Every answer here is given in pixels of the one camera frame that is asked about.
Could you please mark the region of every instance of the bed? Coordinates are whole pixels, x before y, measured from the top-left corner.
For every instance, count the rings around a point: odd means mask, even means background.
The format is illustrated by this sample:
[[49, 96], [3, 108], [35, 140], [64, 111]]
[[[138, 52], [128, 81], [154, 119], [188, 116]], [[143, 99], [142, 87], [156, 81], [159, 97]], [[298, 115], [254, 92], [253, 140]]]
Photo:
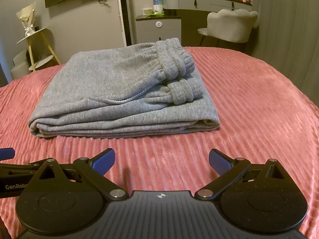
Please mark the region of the bed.
[[[300, 231], [307, 238], [319, 238], [319, 109], [261, 60], [221, 48], [186, 49], [218, 110], [218, 130], [134, 139], [39, 139], [31, 135], [28, 119], [50, 80], [63, 67], [60, 65], [0, 88], [0, 148], [13, 147], [16, 151], [14, 159], [4, 162], [27, 164], [53, 157], [66, 164], [113, 148], [116, 161], [106, 177], [129, 193], [194, 193], [217, 177], [208, 163], [212, 148], [252, 163], [276, 158], [308, 201]], [[16, 198], [0, 200], [0, 216], [12, 238], [23, 232], [14, 212], [15, 202]]]

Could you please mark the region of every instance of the wooden table leg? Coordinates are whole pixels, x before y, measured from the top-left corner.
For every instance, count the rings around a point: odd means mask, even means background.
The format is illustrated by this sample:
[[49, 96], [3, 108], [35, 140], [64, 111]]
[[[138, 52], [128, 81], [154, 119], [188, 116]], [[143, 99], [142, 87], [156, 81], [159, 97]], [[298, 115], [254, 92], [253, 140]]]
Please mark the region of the wooden table leg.
[[45, 44], [47, 45], [47, 48], [50, 50], [51, 54], [53, 55], [53, 57], [55, 58], [55, 60], [57, 61], [57, 63], [60, 65], [61, 62], [58, 59], [58, 57], [56, 56], [55, 52], [53, 51], [52, 47], [50, 46], [49, 42], [47, 41], [47, 38], [44, 36], [43, 32], [40, 32], [42, 39], [44, 40]]
[[28, 50], [29, 50], [29, 55], [31, 59], [32, 70], [35, 72], [34, 59], [33, 59], [33, 54], [31, 49], [31, 38], [27, 37], [27, 41], [28, 41]]

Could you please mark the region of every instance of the chair seat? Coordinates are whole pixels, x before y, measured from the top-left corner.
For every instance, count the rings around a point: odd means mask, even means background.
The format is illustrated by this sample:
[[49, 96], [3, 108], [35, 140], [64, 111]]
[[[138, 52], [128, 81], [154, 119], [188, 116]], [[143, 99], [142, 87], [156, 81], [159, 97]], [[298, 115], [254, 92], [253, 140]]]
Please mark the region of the chair seat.
[[201, 35], [208, 36], [208, 34], [207, 34], [207, 28], [199, 28], [197, 31], [198, 31], [198, 33], [201, 34]]

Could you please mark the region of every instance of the nightstand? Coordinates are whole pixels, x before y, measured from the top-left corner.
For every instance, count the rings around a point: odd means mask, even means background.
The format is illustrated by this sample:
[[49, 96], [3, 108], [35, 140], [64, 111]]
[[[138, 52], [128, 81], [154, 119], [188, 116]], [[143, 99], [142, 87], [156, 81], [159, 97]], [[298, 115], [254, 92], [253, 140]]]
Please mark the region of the nightstand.
[[156, 42], [178, 38], [181, 42], [181, 17], [179, 16], [137, 16], [137, 43]]

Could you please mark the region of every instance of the silver screw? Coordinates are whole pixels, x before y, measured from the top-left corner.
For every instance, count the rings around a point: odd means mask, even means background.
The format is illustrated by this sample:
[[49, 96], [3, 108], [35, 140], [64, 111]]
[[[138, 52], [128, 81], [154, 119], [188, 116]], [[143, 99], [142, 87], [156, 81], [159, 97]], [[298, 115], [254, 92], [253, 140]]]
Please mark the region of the silver screw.
[[199, 190], [197, 194], [201, 196], [202, 198], [208, 198], [212, 196], [214, 193], [211, 190], [202, 189], [202, 190]]
[[120, 198], [123, 197], [125, 195], [125, 191], [121, 190], [121, 189], [117, 189], [117, 190], [112, 190], [110, 192], [110, 195], [114, 198]]

